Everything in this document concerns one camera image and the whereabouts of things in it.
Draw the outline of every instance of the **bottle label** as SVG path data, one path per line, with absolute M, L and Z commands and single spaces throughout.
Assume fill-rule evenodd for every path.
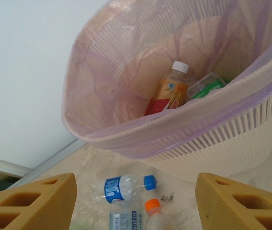
M 161 79 L 149 102 L 145 115 L 164 109 L 176 109 L 186 103 L 188 85 L 177 80 Z
M 216 89 L 220 89 L 220 88 L 223 88 L 225 85 L 219 81 L 219 80 L 216 80 L 215 82 L 207 85 L 204 89 L 202 89 L 200 92 L 198 92 L 197 94 L 195 94 L 192 99 L 195 99 L 195 98 L 201 98 L 201 97 L 204 97 L 206 96 L 210 91 L 213 91 L 213 90 L 216 90 Z
M 141 213 L 131 211 L 110 215 L 110 230 L 141 230 Z
M 116 200 L 123 200 L 119 187 L 120 178 L 121 176 L 107 179 L 105 181 L 104 185 L 105 198 L 110 204 Z

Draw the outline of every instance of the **trash can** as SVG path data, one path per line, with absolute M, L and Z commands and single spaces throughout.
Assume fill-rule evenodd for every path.
M 143 116 L 173 61 L 232 80 Z M 272 149 L 272 0 L 113 0 L 78 35 L 63 93 L 78 138 L 182 179 L 230 176 Z

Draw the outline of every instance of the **white wall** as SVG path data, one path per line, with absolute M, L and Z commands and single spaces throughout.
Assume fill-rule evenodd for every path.
M 0 0 L 0 160 L 35 168 L 71 143 L 61 123 L 71 45 L 107 0 Z

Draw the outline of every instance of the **wall baseboard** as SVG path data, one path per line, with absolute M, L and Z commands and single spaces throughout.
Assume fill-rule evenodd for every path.
M 0 160 L 0 173 L 14 177 L 24 177 L 31 171 L 32 169 Z
M 29 172 L 25 177 L 14 183 L 12 186 L 9 188 L 17 187 L 20 185 L 27 184 L 34 179 L 36 179 L 38 176 L 43 174 L 45 171 L 48 169 L 52 168 L 54 165 L 65 159 L 67 156 L 81 148 L 86 144 L 85 141 L 83 140 L 75 140 L 65 148 L 63 148 L 61 151 L 58 153 L 54 154 L 52 157 L 50 157 L 48 160 L 43 162 L 41 165 L 33 169 L 31 172 Z

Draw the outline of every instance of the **water bottle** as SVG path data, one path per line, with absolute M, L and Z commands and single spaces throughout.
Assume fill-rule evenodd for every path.
M 127 174 L 99 181 L 93 186 L 93 199 L 99 203 L 107 201 L 130 201 L 138 199 L 146 190 L 156 189 L 157 183 L 153 175 L 145 177 Z
M 149 200 L 145 203 L 149 218 L 146 222 L 145 230 L 176 230 L 177 227 L 171 221 L 170 216 L 160 210 L 160 203 L 157 199 Z
M 139 201 L 114 201 L 110 207 L 110 230 L 142 230 Z

